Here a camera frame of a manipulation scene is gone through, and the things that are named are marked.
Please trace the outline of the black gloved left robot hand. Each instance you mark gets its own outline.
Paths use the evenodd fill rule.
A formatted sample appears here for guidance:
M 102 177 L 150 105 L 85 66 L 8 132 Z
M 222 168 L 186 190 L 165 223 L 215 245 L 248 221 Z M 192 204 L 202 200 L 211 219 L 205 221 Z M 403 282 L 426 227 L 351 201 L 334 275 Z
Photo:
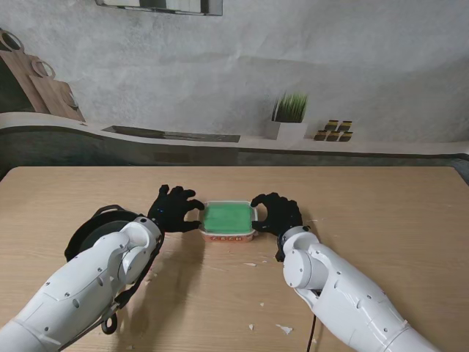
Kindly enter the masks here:
M 147 218 L 151 219 L 161 232 L 189 232 L 199 228 L 200 221 L 186 221 L 192 210 L 204 210 L 204 204 L 195 199 L 196 192 L 176 186 L 172 189 L 162 185 L 158 197 L 150 207 Z

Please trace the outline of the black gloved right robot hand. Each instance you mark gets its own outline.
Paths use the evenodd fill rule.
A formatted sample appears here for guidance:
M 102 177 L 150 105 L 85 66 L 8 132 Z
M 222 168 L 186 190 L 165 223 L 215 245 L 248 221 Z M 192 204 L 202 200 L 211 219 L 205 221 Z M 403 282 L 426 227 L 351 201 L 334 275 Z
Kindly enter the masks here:
M 254 230 L 272 235 L 282 236 L 293 227 L 303 225 L 302 216 L 298 204 L 294 200 L 288 200 L 277 193 L 260 194 L 251 201 L 251 207 L 264 205 L 267 216 L 262 221 L 252 221 Z

